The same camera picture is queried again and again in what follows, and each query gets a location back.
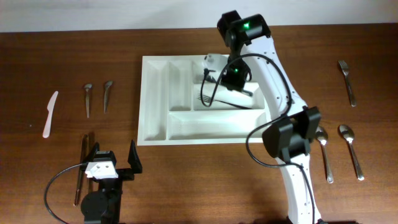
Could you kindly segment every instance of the cable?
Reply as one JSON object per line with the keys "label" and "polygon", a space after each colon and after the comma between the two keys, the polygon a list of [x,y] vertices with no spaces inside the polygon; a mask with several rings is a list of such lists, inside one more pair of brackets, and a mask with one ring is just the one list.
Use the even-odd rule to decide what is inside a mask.
{"label": "cable", "polygon": [[87,165],[87,163],[77,164],[77,165],[74,165],[74,166],[71,166],[71,167],[68,167],[68,168],[64,169],[63,171],[61,171],[57,175],[55,175],[53,178],[51,178],[50,182],[45,187],[45,190],[44,190],[44,206],[47,209],[47,211],[49,211],[50,215],[53,216],[56,220],[60,221],[61,223],[68,224],[67,222],[63,221],[60,217],[58,217],[56,214],[53,213],[53,211],[49,207],[49,204],[47,203],[47,193],[49,191],[49,188],[50,188],[52,182],[54,182],[55,179],[58,178],[61,174],[63,174],[64,172],[66,172],[66,171],[68,171],[70,169],[73,169],[75,167],[80,167],[80,166],[84,166],[84,165]]}
{"label": "cable", "polygon": [[264,127],[270,125],[270,124],[273,124],[273,123],[275,123],[276,121],[278,121],[278,120],[280,120],[280,119],[282,119],[282,118],[285,118],[285,117],[287,116],[287,114],[289,113],[291,107],[292,107],[292,93],[290,92],[290,88],[289,88],[289,85],[287,84],[286,78],[285,78],[284,74],[282,73],[282,71],[280,70],[280,68],[278,67],[278,65],[277,65],[271,58],[269,58],[269,57],[267,57],[267,56],[265,56],[265,55],[261,55],[261,54],[244,54],[244,55],[240,55],[239,57],[235,58],[234,60],[228,62],[228,63],[224,66],[224,68],[222,69],[222,71],[221,71],[221,73],[220,73],[220,75],[219,75],[219,77],[218,77],[218,79],[217,79],[215,88],[214,88],[214,90],[213,90],[213,94],[212,94],[212,96],[211,96],[211,100],[210,100],[210,102],[209,102],[209,105],[206,105],[205,102],[203,101],[203,86],[204,86],[204,84],[205,84],[206,76],[208,75],[208,73],[205,73],[205,76],[203,77],[203,81],[202,81],[201,88],[200,88],[200,99],[201,99],[201,103],[202,103],[204,106],[206,106],[206,107],[210,107],[210,106],[211,106],[211,104],[212,104],[212,102],[213,102],[213,100],[214,100],[214,97],[215,97],[215,95],[216,95],[216,91],[217,91],[218,85],[220,84],[220,81],[221,81],[221,78],[222,78],[222,76],[223,76],[224,71],[225,71],[231,64],[233,64],[233,63],[236,62],[237,60],[240,60],[240,59],[245,58],[245,57],[258,57],[258,58],[263,58],[263,59],[265,59],[267,62],[269,62],[269,63],[277,70],[278,74],[280,75],[280,78],[282,79],[282,81],[283,81],[283,83],[284,83],[284,86],[285,86],[285,88],[286,88],[286,92],[287,92],[287,95],[288,95],[288,99],[289,99],[289,100],[287,101],[287,108],[286,108],[286,110],[285,110],[278,118],[273,119],[272,121],[270,121],[270,122],[268,122],[268,123],[266,123],[266,124],[262,124],[262,125],[256,127],[255,129],[253,129],[253,130],[248,134],[248,136],[247,136],[247,138],[246,138],[246,150],[247,150],[248,154],[250,155],[250,157],[251,157],[254,161],[256,161],[258,164],[260,164],[260,165],[262,165],[262,166],[264,166],[264,167],[268,167],[268,168],[281,168],[281,167],[285,167],[285,166],[296,166],[296,167],[298,167],[298,168],[301,170],[301,172],[302,172],[302,174],[303,174],[303,176],[304,176],[304,179],[305,179],[305,183],[306,183],[307,188],[308,188],[308,190],[309,190],[310,198],[311,198],[311,203],[312,203],[312,224],[314,224],[314,223],[315,223],[315,201],[314,201],[313,194],[312,194],[312,191],[311,191],[310,182],[308,181],[308,177],[307,177],[306,173],[304,172],[303,166],[298,165],[298,164],[296,164],[296,163],[292,163],[292,162],[291,162],[291,163],[287,163],[287,164],[277,164],[277,165],[266,164],[265,162],[261,162],[258,158],[256,158],[256,157],[253,155],[253,153],[251,152],[250,147],[249,147],[249,139],[250,139],[250,137],[251,137],[256,131],[258,131],[258,130],[260,130],[260,129],[262,129],[262,128],[264,128]]}

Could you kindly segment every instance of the green light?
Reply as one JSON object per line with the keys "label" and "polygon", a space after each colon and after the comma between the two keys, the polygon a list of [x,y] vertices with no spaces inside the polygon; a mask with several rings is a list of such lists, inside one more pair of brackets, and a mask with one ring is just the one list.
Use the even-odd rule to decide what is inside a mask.
{"label": "green light", "polygon": [[250,29],[249,22],[243,24],[243,28],[244,28],[244,29]]}

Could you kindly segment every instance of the white plastic casing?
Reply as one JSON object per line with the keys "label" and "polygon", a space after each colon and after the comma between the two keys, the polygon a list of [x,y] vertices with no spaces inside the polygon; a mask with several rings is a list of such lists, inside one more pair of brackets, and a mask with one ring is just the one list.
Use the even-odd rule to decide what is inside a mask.
{"label": "white plastic casing", "polygon": [[89,162],[86,168],[87,178],[105,179],[118,178],[116,169],[111,161]]}

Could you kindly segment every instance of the white plastic knife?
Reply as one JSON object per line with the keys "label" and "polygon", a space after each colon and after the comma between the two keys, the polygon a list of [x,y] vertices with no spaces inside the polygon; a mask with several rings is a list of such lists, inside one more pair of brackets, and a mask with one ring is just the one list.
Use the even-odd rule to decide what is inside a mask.
{"label": "white plastic knife", "polygon": [[55,93],[51,96],[49,104],[47,105],[49,115],[47,116],[47,121],[45,122],[43,138],[48,138],[50,136],[52,111],[54,110],[54,104],[55,100],[57,99],[57,96],[58,96],[58,91],[55,91]]}

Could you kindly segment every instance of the fork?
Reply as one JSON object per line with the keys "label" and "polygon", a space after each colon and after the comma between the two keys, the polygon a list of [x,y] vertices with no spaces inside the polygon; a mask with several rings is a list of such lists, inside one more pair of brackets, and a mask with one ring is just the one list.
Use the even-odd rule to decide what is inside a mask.
{"label": "fork", "polygon": [[[210,96],[202,95],[202,97],[203,97],[203,101],[204,101],[204,102],[210,103],[210,100],[211,100],[211,97],[210,97]],[[200,99],[200,93],[198,94],[197,99],[198,99],[198,100],[201,100],[201,99]],[[251,110],[251,109],[252,109],[252,108],[248,108],[248,107],[245,107],[245,106],[236,105],[236,104],[233,104],[233,103],[228,103],[228,102],[225,102],[225,101],[222,101],[222,100],[216,100],[216,99],[214,99],[213,101],[217,101],[217,102],[220,102],[220,103],[225,103],[225,104],[227,104],[227,105],[231,105],[231,106],[234,106],[234,107],[239,108],[239,109],[244,109],[244,110]]]}
{"label": "fork", "polygon": [[353,89],[351,88],[351,83],[348,80],[348,74],[349,74],[349,67],[347,63],[344,60],[339,60],[338,63],[340,64],[341,71],[344,74],[344,77],[346,78],[346,85],[347,85],[347,91],[348,91],[348,96],[349,96],[349,102],[351,103],[351,106],[356,106],[356,100],[354,97]]}

